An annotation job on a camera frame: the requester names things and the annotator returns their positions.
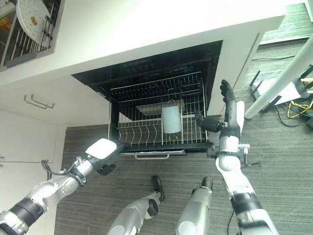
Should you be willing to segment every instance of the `drawer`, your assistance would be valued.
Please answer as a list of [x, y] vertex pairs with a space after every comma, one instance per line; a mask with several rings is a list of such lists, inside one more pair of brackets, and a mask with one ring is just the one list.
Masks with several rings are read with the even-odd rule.
[[53, 162], [57, 126], [0, 110], [0, 161]]

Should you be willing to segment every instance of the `wire rack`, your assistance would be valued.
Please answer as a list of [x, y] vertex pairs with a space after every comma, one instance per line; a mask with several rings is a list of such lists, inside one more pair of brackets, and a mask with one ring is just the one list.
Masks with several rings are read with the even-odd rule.
[[[196, 110], [205, 115], [203, 90], [202, 72], [111, 89], [119, 111], [118, 124], [109, 125], [118, 130], [115, 139], [130, 146], [207, 142], [206, 131], [195, 121]], [[181, 131], [166, 134], [161, 111], [171, 106], [179, 106]]]
[[[49, 49], [51, 49], [50, 53], [53, 53], [57, 35], [56, 22], [60, 3], [59, 0], [45, 0], [43, 2], [49, 11], [49, 16], [45, 18], [45, 28], [42, 32], [41, 43], [36, 43], [26, 35], [17, 16], [15, 16], [8, 42], [2, 56], [0, 70], [5, 70], [10, 66], [34, 59], [38, 57], [38, 53], [48, 51]], [[44, 46], [43, 41], [45, 38], [47, 38], [47, 42]]]

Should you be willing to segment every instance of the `white cabinet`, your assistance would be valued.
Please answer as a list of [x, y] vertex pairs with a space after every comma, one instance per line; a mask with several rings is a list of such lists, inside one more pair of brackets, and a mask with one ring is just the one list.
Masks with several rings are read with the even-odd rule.
[[53, 162], [57, 126], [0, 110], [0, 162]]
[[[21, 201], [38, 183], [46, 180], [40, 163], [0, 163], [0, 212]], [[44, 235], [46, 214], [34, 223], [27, 235]]]
[[[31, 101], [31, 94], [41, 103], [54, 103], [53, 109], [26, 103], [24, 95]], [[70, 75], [0, 92], [0, 109], [66, 127], [109, 123], [109, 102]]]

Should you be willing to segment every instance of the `white pole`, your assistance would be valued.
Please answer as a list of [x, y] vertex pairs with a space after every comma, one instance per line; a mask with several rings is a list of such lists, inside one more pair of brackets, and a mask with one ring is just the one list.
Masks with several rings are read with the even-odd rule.
[[313, 37], [309, 38], [290, 65], [279, 75], [275, 83], [246, 111], [245, 118], [253, 118], [270, 103], [290, 82], [297, 79], [313, 62]]

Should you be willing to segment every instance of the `white plate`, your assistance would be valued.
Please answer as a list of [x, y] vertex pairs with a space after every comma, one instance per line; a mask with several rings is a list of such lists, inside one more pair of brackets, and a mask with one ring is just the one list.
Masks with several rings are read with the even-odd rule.
[[[49, 16], [48, 9], [41, 0], [18, 0], [16, 15], [24, 32], [40, 44], [45, 27], [45, 17]], [[47, 47], [48, 38], [44, 36], [42, 46]]]

